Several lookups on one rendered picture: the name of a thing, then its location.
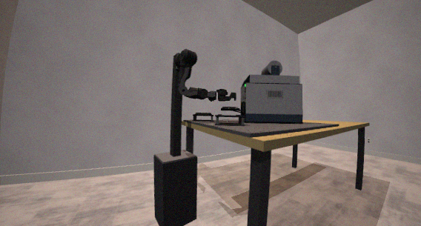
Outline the grey cylinder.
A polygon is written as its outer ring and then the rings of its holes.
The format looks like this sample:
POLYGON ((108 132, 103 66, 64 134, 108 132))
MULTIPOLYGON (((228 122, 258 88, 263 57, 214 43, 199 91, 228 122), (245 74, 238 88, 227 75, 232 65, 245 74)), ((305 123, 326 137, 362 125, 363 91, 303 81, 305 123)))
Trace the grey cylinder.
POLYGON ((278 61, 271 61, 263 70, 262 75, 271 75, 271 65, 279 66, 279 74, 282 72, 282 65, 278 61))

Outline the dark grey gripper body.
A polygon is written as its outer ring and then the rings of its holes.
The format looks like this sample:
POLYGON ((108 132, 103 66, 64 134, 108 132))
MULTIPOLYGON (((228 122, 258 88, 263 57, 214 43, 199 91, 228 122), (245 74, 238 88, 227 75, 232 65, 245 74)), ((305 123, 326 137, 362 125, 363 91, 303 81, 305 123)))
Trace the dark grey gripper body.
POLYGON ((219 100, 219 99, 225 99, 225 96, 228 94, 227 90, 225 89, 219 89, 216 91, 211 92, 217 92, 218 93, 218 101, 224 102, 225 100, 219 100))

